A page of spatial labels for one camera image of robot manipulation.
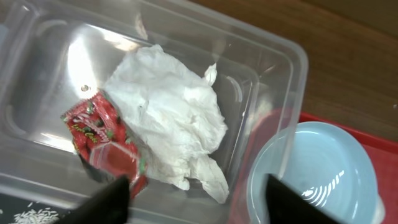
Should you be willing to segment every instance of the jam packet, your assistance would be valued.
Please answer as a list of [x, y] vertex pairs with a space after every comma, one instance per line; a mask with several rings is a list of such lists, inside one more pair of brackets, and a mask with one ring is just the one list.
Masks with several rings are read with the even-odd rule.
[[116, 109], [99, 92], [62, 117], [73, 135], [83, 167], [98, 182], [129, 177], [132, 197], [146, 184], [146, 165]]

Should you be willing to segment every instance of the crumpled napkin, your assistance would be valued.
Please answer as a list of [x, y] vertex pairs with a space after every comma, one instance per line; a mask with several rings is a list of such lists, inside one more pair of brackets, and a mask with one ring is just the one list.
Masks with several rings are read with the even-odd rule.
[[209, 195], [225, 203], [225, 176], [208, 156], [227, 130], [211, 88], [216, 76], [215, 64], [200, 78], [154, 45], [129, 52], [104, 90], [138, 138], [148, 177], [182, 190], [190, 188], [187, 178], [198, 179]]

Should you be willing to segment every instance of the food wrapper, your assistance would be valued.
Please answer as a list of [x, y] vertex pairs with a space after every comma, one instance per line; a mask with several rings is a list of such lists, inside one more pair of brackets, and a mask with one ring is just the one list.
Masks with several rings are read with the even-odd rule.
[[67, 111], [62, 119], [73, 135], [83, 167], [98, 182], [127, 175], [131, 195], [146, 184], [146, 165], [112, 104], [99, 92]]

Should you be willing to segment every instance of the blue plastic bowl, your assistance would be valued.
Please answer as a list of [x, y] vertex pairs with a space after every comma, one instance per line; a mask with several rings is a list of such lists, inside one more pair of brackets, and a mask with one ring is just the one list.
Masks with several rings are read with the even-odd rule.
[[[272, 138], [252, 166], [247, 190], [252, 222], [267, 223], [265, 174], [274, 169]], [[282, 178], [313, 206], [352, 224], [368, 224], [377, 203], [376, 175], [362, 145], [343, 129], [322, 122], [297, 126], [293, 150]]]

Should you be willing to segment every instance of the white tissue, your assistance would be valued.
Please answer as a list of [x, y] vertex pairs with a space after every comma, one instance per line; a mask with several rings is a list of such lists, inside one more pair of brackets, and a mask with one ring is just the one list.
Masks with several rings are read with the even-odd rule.
[[183, 190], [190, 188], [187, 178], [198, 179], [225, 203], [227, 182], [208, 157], [227, 130], [211, 88], [216, 76], [215, 64], [200, 78], [155, 45], [128, 53], [104, 89], [142, 141], [137, 144], [148, 161], [148, 177]]

